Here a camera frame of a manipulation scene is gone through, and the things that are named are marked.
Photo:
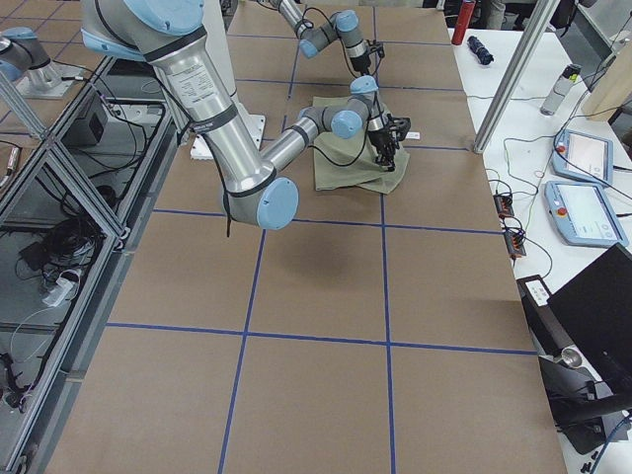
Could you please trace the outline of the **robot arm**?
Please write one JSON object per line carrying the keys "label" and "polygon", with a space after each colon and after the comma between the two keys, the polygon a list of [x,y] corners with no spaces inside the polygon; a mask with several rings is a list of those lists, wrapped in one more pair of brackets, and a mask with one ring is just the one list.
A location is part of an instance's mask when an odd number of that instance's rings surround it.
{"label": "robot arm", "polygon": [[301,11],[295,1],[270,1],[293,29],[299,40],[299,49],[306,58],[313,58],[330,44],[342,44],[345,56],[354,72],[368,75],[371,60],[368,41],[359,27],[359,18],[354,10],[335,12],[325,16],[320,26],[307,19],[306,10]]}
{"label": "robot arm", "polygon": [[321,26],[310,22],[294,1],[273,4],[292,27],[302,54],[311,58],[339,42],[357,78],[340,106],[308,107],[297,122],[265,149],[251,137],[238,106],[207,50],[201,1],[84,1],[82,37],[98,53],[149,64],[164,77],[165,91],[186,126],[208,146],[216,163],[229,222],[278,230],[292,221],[299,204],[296,184],[281,171],[324,132],[342,139],[359,134],[376,151],[376,163],[395,168],[395,154],[411,123],[383,106],[370,74],[370,57],[382,54],[368,41],[353,10],[339,11]]}

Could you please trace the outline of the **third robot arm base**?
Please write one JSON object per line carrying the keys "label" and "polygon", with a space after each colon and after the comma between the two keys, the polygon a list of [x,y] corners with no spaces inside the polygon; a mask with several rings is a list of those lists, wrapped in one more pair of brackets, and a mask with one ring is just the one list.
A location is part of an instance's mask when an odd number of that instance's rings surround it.
{"label": "third robot arm base", "polygon": [[54,63],[35,32],[26,27],[1,32],[1,73],[30,99],[61,99],[84,79],[82,67]]}

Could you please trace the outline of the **black monitor on arm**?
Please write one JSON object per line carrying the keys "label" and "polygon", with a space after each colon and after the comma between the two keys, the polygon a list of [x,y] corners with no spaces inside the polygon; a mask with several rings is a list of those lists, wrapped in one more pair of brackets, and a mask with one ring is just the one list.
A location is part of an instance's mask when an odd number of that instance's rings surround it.
{"label": "black monitor on arm", "polygon": [[582,362],[543,359],[559,431],[579,454],[603,444],[631,410],[631,253],[615,244],[549,299]]}

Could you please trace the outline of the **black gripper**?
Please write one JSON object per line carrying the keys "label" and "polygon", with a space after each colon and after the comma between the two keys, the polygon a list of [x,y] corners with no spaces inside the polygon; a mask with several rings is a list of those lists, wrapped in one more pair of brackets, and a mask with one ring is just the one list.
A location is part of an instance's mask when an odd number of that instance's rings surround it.
{"label": "black gripper", "polygon": [[353,46],[345,46],[345,52],[354,72],[359,74],[369,73],[370,58],[365,42],[359,42]]}
{"label": "black gripper", "polygon": [[398,148],[395,122],[390,118],[383,127],[370,129],[368,138],[377,153],[375,163],[384,171],[393,172],[396,168],[394,156]]}

